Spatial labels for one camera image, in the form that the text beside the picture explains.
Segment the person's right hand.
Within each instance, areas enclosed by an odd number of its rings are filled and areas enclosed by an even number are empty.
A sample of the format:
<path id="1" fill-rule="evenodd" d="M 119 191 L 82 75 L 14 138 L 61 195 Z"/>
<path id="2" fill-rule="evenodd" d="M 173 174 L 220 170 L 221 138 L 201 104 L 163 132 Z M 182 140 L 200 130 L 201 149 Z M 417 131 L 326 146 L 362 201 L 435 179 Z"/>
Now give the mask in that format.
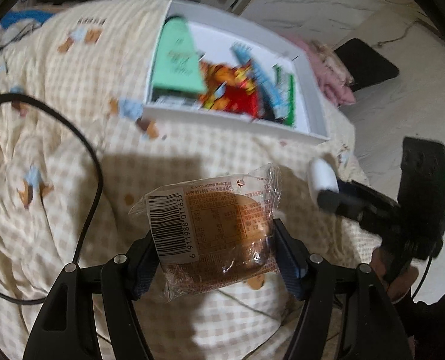
<path id="1" fill-rule="evenodd" d="M 383 251 L 378 247 L 372 252 L 370 266 L 381 280 L 389 299 L 395 303 L 401 300 L 411 289 L 416 279 L 419 277 L 419 269 L 410 265 L 407 270 L 401 273 L 392 283 L 388 283 L 383 278 L 386 275 L 386 265 L 384 263 Z"/>

